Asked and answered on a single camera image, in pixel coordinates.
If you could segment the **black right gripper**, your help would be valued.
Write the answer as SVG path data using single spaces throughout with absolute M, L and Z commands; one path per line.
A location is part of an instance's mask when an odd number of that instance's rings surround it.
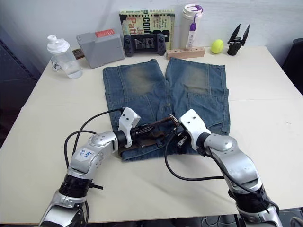
M 180 126 L 178 120 L 171 120 L 173 122 L 173 131 L 171 131 L 167 136 L 166 140 L 173 138 L 173 145 L 176 148 L 182 148 L 188 141 L 189 135 L 185 128 Z

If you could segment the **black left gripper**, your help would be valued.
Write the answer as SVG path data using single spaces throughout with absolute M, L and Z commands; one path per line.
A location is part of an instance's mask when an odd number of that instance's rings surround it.
M 154 132 L 152 131 L 155 128 L 153 124 L 145 124 L 141 126 L 141 129 L 131 129 L 131 139 L 132 142 L 135 142 L 138 137 L 140 137 L 142 131 L 146 131 L 141 136 L 142 137 L 155 137 Z

